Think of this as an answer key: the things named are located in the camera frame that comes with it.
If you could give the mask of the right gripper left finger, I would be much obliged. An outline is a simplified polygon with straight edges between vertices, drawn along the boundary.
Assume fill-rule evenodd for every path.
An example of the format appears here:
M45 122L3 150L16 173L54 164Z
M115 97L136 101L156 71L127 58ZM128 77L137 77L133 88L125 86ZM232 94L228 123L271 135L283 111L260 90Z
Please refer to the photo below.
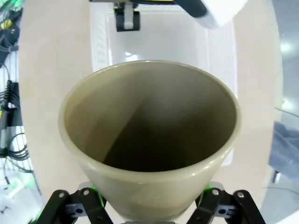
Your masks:
M121 224L113 222L105 210L107 200L94 188L54 191L42 210L42 224L75 224L87 217L91 224Z

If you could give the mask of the white perforated plastic basket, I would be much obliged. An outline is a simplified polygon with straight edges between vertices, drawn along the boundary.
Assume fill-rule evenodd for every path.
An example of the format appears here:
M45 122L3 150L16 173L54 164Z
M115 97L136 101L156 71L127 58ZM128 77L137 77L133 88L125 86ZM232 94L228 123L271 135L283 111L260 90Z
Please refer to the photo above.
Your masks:
M200 26L174 5L139 5L140 28L118 32L115 5L91 3L93 69L138 60L184 63L172 71L142 70L107 86L132 109L109 143L106 161L118 166L202 161L219 151L234 129L225 89L237 92L233 22Z

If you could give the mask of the white device box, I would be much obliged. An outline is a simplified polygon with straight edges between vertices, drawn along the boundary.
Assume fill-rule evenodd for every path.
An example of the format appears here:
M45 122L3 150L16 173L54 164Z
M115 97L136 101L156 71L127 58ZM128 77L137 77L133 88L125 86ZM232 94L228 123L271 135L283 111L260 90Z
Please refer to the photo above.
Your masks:
M35 213L32 191L19 180L13 186L0 188L0 224L27 224Z

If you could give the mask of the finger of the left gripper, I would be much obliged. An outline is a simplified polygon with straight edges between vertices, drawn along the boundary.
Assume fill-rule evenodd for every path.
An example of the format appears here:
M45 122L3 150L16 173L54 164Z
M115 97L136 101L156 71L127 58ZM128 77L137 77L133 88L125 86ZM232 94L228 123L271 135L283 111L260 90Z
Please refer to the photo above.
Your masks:
M115 24L117 32L139 31L140 12L135 11L138 3L115 3Z

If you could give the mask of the brown cardboard roll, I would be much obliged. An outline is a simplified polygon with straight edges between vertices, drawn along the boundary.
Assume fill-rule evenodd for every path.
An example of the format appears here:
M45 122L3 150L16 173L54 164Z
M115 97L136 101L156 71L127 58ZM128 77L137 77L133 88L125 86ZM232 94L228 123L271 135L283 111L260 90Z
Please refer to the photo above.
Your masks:
M234 93L200 68L172 61L115 64L64 98L58 129L91 183L122 216L183 213L235 146Z

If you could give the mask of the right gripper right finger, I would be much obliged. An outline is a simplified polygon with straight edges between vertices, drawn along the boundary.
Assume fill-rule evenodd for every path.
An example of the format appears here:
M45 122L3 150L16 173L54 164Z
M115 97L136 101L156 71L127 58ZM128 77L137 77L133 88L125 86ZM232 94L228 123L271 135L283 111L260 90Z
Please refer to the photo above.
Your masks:
M215 217L227 224L265 224L251 194L239 189L232 194L224 189L201 188L195 199L196 208L184 224L212 224Z

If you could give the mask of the person in black sweater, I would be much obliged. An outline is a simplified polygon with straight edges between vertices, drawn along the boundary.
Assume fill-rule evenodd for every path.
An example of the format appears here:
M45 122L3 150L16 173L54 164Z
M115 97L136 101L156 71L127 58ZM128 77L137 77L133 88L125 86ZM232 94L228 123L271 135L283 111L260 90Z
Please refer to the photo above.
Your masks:
M268 164L289 179L299 182L299 130L274 122Z

